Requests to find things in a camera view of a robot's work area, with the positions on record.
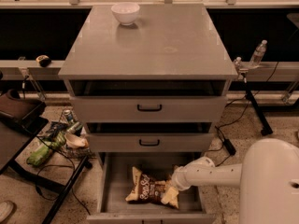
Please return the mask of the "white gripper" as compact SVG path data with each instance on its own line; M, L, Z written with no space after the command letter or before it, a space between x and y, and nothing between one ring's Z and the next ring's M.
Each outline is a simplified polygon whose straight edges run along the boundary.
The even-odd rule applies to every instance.
M161 202L168 204L178 196L178 190L184 191L191 186L204 186L209 185L212 181L210 177L211 172L214 170L215 164L212 159L208 157L202 157L195 161L191 161L185 166L179 166L175 169L171 176L172 185L170 187Z

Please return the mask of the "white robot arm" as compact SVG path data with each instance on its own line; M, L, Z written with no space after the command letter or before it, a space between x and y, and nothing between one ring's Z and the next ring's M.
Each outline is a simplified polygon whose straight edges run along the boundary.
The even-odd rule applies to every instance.
M239 164L217 166L202 157L175 169L163 203L192 186L240 188L239 224L299 224L299 147L265 138Z

